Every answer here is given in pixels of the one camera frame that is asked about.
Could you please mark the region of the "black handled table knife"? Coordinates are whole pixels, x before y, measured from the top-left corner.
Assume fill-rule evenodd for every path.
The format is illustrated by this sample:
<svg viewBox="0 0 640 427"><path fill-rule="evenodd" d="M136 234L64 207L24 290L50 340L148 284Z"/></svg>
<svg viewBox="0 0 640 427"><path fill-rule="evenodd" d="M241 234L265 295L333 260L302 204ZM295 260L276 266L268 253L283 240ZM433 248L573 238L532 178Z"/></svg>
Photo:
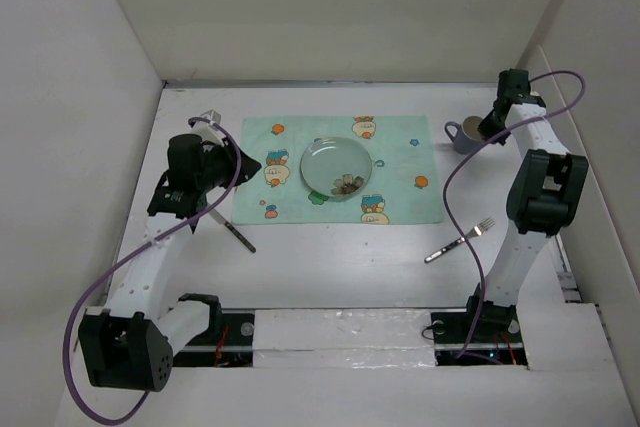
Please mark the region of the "black handled table knife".
<svg viewBox="0 0 640 427"><path fill-rule="evenodd" d="M220 225L225 227L250 253L257 252L256 247L224 216L217 210L212 209L209 215Z"/></svg>

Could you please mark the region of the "lilac ceramic mug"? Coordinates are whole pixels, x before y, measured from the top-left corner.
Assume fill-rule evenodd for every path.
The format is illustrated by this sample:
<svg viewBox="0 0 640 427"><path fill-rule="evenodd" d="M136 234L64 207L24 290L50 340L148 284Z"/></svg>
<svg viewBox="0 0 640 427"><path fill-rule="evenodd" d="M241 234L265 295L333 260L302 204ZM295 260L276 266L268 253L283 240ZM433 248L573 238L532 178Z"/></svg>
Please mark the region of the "lilac ceramic mug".
<svg viewBox="0 0 640 427"><path fill-rule="evenodd" d="M448 121L444 125L444 132L452 142L453 149L460 155L468 155L480 146L484 139L479 132L482 118L470 116L461 123Z"/></svg>

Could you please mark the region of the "pale green floral plate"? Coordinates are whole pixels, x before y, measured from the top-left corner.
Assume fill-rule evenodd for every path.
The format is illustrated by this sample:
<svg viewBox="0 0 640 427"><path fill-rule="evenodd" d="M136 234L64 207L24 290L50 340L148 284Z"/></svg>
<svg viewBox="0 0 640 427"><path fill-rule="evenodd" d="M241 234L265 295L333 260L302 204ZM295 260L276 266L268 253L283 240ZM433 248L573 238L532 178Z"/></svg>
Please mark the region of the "pale green floral plate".
<svg viewBox="0 0 640 427"><path fill-rule="evenodd" d="M343 200L361 192L371 180L373 161L358 141L328 137L310 144L300 159L306 186L330 200Z"/></svg>

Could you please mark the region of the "silver metal fork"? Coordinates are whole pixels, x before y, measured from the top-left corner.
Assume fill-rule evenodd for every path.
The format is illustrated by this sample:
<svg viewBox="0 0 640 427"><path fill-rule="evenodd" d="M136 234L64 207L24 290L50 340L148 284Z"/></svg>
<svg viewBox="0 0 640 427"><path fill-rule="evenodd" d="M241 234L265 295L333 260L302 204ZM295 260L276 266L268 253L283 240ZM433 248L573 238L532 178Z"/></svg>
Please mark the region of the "silver metal fork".
<svg viewBox="0 0 640 427"><path fill-rule="evenodd" d="M425 257L424 258L424 263L425 264L431 263L431 262L435 261L436 259L438 259L439 257L445 255L446 253L448 253L448 252L456 249L457 247L461 246L462 244L466 243L468 240L482 236L487 231L489 231L494 225L495 225L495 221L492 218L485 219L484 221L476 224L465 235L459 237L458 239L450 242L449 244L445 245L444 247L440 248L439 250L437 250L434 253L430 254L429 256Z"/></svg>

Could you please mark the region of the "green cartoon print cloth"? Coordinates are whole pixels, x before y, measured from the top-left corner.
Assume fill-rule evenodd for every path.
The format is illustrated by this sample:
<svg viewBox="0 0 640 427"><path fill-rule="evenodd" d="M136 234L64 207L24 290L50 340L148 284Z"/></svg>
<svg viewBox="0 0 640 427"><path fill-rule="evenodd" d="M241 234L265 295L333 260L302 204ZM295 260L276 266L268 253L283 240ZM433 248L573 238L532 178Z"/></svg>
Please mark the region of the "green cartoon print cloth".
<svg viewBox="0 0 640 427"><path fill-rule="evenodd" d="M301 178L302 153L328 137L360 142L373 161L367 186L347 199L330 200ZM234 195L238 224L418 225L443 219L426 116L250 117L242 125L241 148L262 168Z"/></svg>

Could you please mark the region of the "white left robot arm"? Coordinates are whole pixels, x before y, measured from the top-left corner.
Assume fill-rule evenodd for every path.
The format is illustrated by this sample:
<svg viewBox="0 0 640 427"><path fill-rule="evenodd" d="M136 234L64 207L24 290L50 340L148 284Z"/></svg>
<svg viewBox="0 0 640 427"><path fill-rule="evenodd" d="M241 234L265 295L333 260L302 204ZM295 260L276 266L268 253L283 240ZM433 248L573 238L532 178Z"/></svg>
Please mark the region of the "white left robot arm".
<svg viewBox="0 0 640 427"><path fill-rule="evenodd" d="M94 387L159 392L175 355L189 342L212 343L225 332L217 296L186 293L169 310L162 299L180 253L209 212L208 193L250 181L261 165L228 138L211 141L193 133L170 139L167 163L147 208L145 250L128 261L105 306L80 322L78 337Z"/></svg>

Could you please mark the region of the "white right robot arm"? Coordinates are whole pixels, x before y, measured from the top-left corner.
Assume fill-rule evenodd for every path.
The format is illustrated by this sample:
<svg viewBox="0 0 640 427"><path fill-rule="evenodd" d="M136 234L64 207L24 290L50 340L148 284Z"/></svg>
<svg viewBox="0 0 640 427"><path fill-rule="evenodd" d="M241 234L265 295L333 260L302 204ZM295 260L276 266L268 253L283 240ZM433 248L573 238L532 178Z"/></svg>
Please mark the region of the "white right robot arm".
<svg viewBox="0 0 640 427"><path fill-rule="evenodd" d="M503 145L512 137L522 158L507 196L505 239L484 284L476 289L483 304L462 316L465 334L483 341L497 331L499 323L511 321L520 289L540 250L573 222L589 163L560 141L526 70L499 74L496 100L478 132L492 144Z"/></svg>

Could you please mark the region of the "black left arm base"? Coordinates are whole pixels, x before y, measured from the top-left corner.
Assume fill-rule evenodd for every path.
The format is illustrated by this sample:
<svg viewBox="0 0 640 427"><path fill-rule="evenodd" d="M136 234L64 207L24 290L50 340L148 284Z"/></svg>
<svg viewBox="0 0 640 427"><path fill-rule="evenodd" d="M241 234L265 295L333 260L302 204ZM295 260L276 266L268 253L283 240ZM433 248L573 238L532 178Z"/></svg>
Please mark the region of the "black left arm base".
<svg viewBox="0 0 640 427"><path fill-rule="evenodd" d="M223 310L219 326L191 340L174 356L178 368L253 366L254 310Z"/></svg>

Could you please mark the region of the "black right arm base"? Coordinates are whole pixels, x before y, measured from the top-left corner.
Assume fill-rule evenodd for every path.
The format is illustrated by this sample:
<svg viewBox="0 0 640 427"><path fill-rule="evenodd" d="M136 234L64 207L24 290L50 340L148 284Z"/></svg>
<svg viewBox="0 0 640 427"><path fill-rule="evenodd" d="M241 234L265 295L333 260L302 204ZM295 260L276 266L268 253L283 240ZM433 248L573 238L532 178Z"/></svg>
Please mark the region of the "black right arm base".
<svg viewBox="0 0 640 427"><path fill-rule="evenodd" d="M527 354L516 307L485 302L471 296L463 310L438 310L430 314L421 336L434 346L437 366L527 366Z"/></svg>

